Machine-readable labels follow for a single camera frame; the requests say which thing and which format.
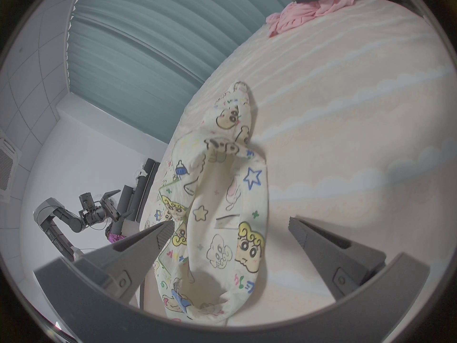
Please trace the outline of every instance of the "bed sheet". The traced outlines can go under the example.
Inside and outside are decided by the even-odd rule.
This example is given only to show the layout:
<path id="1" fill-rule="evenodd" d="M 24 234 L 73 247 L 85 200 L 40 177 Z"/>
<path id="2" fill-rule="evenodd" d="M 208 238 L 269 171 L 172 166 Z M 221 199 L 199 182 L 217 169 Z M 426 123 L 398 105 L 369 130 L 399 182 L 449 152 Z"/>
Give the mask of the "bed sheet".
<path id="1" fill-rule="evenodd" d="M 432 288 L 456 243 L 457 211 L 450 115 L 457 76 L 439 38 L 424 19 L 385 0 L 356 0 L 267 36 L 263 26 L 187 105 L 140 229 L 157 222 L 158 188 L 176 140 L 241 80 L 253 108 L 249 146 L 268 166 L 269 220 L 256 288 L 228 325 L 291 319 L 334 302 L 289 233 L 290 216 L 383 250 L 386 262 L 410 253 L 432 266 Z M 154 274 L 148 278 L 145 309 L 164 316 Z"/>

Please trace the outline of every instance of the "mattress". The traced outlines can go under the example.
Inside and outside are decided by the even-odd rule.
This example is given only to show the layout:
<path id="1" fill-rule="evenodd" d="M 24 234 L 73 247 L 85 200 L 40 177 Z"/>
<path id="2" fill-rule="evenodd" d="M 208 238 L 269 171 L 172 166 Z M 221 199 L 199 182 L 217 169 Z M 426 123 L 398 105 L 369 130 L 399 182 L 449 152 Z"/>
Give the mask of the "mattress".
<path id="1" fill-rule="evenodd" d="M 187 105 L 140 223 L 156 223 L 171 150 L 228 86 L 249 88 L 249 146 L 268 167 L 266 253 L 256 288 L 229 326 L 278 322 L 334 302 L 289 217 L 306 218 L 431 266 L 435 286 L 456 245 L 457 76 L 426 21 L 385 0 L 356 0 L 273 38 L 263 26 L 214 71 Z M 145 283 L 145 309 L 165 316 Z"/>

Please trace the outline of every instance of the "yellow star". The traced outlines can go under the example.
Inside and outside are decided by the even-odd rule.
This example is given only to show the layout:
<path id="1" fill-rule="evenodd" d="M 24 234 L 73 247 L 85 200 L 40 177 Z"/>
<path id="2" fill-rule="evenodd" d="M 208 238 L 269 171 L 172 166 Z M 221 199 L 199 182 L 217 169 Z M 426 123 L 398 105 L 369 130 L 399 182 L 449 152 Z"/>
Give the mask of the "yellow star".
<path id="1" fill-rule="evenodd" d="M 199 208 L 194 209 L 192 213 L 194 214 L 196 221 L 206 221 L 206 215 L 208 214 L 208 210 L 205 209 L 203 205 L 201 205 Z"/>

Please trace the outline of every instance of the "curtain fold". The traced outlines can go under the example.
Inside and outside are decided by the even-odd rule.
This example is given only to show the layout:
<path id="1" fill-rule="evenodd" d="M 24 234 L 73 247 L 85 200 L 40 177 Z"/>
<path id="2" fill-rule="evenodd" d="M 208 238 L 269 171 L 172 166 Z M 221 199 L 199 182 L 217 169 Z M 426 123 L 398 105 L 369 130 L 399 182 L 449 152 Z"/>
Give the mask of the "curtain fold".
<path id="1" fill-rule="evenodd" d="M 77 0 L 70 90 L 168 143 L 211 73 L 290 1 Z"/>

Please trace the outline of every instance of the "bed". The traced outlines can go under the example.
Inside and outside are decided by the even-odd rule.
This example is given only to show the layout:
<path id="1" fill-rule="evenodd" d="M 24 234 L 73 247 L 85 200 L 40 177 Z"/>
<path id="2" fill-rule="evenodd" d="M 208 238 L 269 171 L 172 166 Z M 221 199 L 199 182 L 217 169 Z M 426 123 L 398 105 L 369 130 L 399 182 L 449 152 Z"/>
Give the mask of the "bed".
<path id="1" fill-rule="evenodd" d="M 356 0 L 273 38 L 263 26 L 187 105 L 144 206 L 156 223 L 158 188 L 174 143 L 196 129 L 228 86 L 249 88 L 249 146 L 268 166 L 266 254 L 256 288 L 229 326 L 278 322 L 334 302 L 288 231 L 311 220 L 380 249 L 408 252 L 437 283 L 456 243 L 457 76 L 432 28 L 385 0 Z M 153 271 L 144 309 L 164 316 Z"/>

